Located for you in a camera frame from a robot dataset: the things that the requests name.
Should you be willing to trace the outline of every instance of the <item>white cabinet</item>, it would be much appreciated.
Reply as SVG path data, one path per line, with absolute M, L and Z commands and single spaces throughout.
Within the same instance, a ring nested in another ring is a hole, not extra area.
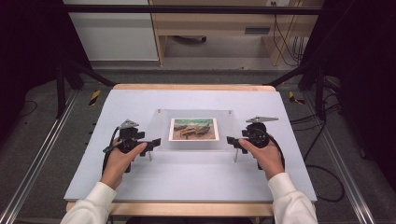
M 65 4 L 147 5 L 147 0 L 64 0 Z M 70 13 L 90 61 L 158 61 L 150 14 Z

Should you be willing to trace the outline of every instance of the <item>photo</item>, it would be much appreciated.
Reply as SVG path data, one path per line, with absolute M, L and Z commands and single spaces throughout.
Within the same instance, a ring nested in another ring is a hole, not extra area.
M 216 119 L 172 119 L 169 141 L 219 141 Z

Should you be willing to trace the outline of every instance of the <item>gray carpet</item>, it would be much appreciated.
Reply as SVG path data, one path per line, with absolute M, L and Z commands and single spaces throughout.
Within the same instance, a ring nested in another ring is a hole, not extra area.
M 104 76 L 116 82 L 123 83 L 244 83 L 259 84 L 273 80 L 285 72 L 273 71 L 202 71 L 175 72 L 168 71 L 119 71 L 109 74 L 102 71 Z M 25 204 L 21 208 L 19 217 L 45 217 L 60 219 L 64 215 L 66 202 L 64 192 L 77 170 L 86 143 L 90 140 L 90 132 L 94 129 L 103 103 L 110 91 L 109 87 L 97 83 L 91 78 L 84 77 L 85 87 L 79 92 L 77 101 L 69 119 L 56 144 L 54 145 L 43 169 L 34 184 Z M 88 105 L 92 93 L 101 90 L 95 105 Z M 300 105 L 289 101 L 289 91 L 280 91 L 290 120 L 311 115 L 307 105 Z M 297 99 L 303 96 L 295 91 Z M 56 116 L 55 83 L 34 88 L 29 92 L 26 100 L 37 102 L 37 109 L 16 121 L 14 129 L 7 141 L 2 144 L 0 151 L 0 209 L 4 210 L 19 183 L 27 172 L 30 163 L 44 141 Z M 336 104 L 336 99 L 330 97 L 328 105 Z M 32 109 L 31 103 L 26 103 L 21 112 L 28 113 Z M 293 125 L 294 130 L 315 126 L 312 120 L 307 123 Z M 340 150 L 344 160 L 361 193 L 367 202 L 377 223 L 396 223 L 396 194 L 385 181 L 374 161 L 361 159 L 359 148 L 342 115 L 337 111 L 328 115 L 327 127 L 332 138 Z M 313 142 L 318 127 L 306 131 L 296 131 L 295 135 L 299 147 L 304 155 Z M 307 163 L 320 165 L 331 171 L 334 167 L 323 142 L 319 139 L 310 153 Z M 309 169 L 314 187 L 325 198 L 337 198 L 341 189 L 334 178 L 318 169 Z M 318 220 L 320 223 L 359 223 L 355 211 L 347 195 L 341 202 L 328 203 L 318 200 L 316 203 Z

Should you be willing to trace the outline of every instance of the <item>floor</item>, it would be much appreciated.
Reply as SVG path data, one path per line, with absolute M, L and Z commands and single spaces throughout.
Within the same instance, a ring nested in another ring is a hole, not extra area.
M 288 63 L 293 60 L 285 54 Z M 209 36 L 205 43 L 196 39 L 173 37 L 169 39 L 163 66 L 158 63 L 92 63 L 95 70 L 113 81 L 127 83 L 214 83 L 214 84 L 262 84 L 286 74 L 295 66 L 270 64 L 259 37 Z M 51 151 L 45 158 L 33 185 L 26 190 L 24 204 L 18 208 L 15 223 L 59 223 L 64 215 L 66 202 L 63 195 L 76 171 L 85 147 L 90 141 L 94 124 L 100 115 L 106 95 L 111 88 L 90 77 L 82 76 L 83 90 L 78 91 L 76 102 L 70 111 Z M 290 120 L 313 114 L 309 102 L 312 91 L 299 91 L 299 77 L 294 77 L 277 90 L 281 93 Z M 4 211 L 15 195 L 31 163 L 56 121 L 56 83 L 51 81 L 30 90 L 25 108 L 15 121 L 13 130 L 0 150 L 0 209 Z M 95 105 L 89 105 L 94 91 L 100 90 Z M 297 101 L 290 100 L 290 91 Z M 74 91 L 67 89 L 70 96 Z M 337 104 L 331 91 L 326 90 L 326 106 Z M 293 122 L 293 130 L 302 155 L 314 142 L 321 125 L 316 119 Z M 361 158 L 359 147 L 342 116 L 339 107 L 328 111 L 326 130 L 345 162 L 354 183 L 375 221 L 361 220 L 354 207 L 354 196 L 346 190 L 339 202 L 328 202 L 342 195 L 336 177 L 315 167 L 309 167 L 314 188 L 323 199 L 316 202 L 319 223 L 396 223 L 396 194 L 381 175 L 374 161 Z M 306 163 L 320 165 L 340 176 L 332 159 L 324 134 L 315 143 Z M 123 221 L 126 217 L 117 217 Z

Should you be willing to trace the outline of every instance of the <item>white long-sleeve shirt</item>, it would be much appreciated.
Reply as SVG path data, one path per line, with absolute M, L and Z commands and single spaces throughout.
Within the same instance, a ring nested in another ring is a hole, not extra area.
M 289 174 L 275 175 L 268 181 L 274 196 L 274 214 L 276 223 L 318 223 L 315 209 L 305 194 L 292 184 Z M 106 223 L 108 209 L 117 192 L 101 182 L 96 183 L 87 198 L 78 200 L 70 209 L 61 224 L 97 224 Z

